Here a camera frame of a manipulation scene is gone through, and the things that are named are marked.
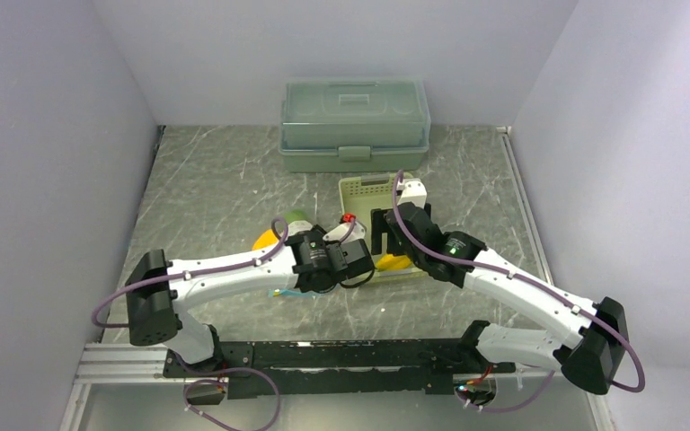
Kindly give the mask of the green custard apple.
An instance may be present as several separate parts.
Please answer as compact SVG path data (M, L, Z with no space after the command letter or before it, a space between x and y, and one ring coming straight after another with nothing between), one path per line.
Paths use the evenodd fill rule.
M314 227L312 218L301 209L293 209L283 214L290 235L309 231Z

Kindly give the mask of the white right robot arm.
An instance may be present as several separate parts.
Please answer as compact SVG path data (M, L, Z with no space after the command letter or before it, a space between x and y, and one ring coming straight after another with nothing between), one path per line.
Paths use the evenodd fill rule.
M512 362L559 371L597 395L615 386L629 352L625 309L615 299L594 302L546 284L472 235L442 232L425 208L412 203L373 211L372 227L374 240L386 234L388 252L408 257L433 279L487 295L538 324L522 330L475 321L458 351L467 371Z

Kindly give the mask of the yellow bell pepper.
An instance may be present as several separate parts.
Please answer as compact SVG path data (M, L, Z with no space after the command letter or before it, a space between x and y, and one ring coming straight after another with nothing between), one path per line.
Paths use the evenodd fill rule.
M279 243L279 234L273 229L268 229L262 233L252 245L253 251L258 251Z

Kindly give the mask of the clear zip bag blue zipper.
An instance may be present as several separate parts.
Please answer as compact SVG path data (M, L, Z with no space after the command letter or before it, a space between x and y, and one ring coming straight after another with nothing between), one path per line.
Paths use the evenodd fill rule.
M276 245L261 249L259 251L269 251L272 248L274 248ZM289 247L286 247L283 251L280 251L278 254L275 254L274 257L275 258L281 257L285 263L291 263L292 265L295 264L294 256L293 256L292 251ZM273 286L272 288L269 289L268 296L269 297L277 297L277 298L282 297L282 296L308 298L308 297L319 296L319 294L317 294L316 292L307 292L307 293L301 292L298 288L295 287L295 283L292 283L291 285L282 284L282 285L278 285L278 286Z

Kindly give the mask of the yellow banana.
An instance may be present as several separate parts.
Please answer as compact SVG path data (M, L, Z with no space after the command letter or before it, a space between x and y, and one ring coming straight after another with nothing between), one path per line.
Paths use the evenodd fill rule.
M411 259L407 256L385 254L382 256L375 264L376 270L379 272L384 271L400 271L412 266Z

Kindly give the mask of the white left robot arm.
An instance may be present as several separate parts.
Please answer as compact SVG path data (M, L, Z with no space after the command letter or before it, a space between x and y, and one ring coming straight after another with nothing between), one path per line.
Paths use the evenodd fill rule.
M191 309L217 299L272 288L326 293L370 277L375 264L356 233L331 239L320 227L283 233L262 249L210 259L168 260L149 251L126 288L128 341L135 347L162 344L198 376L215 374L225 361L217 329Z

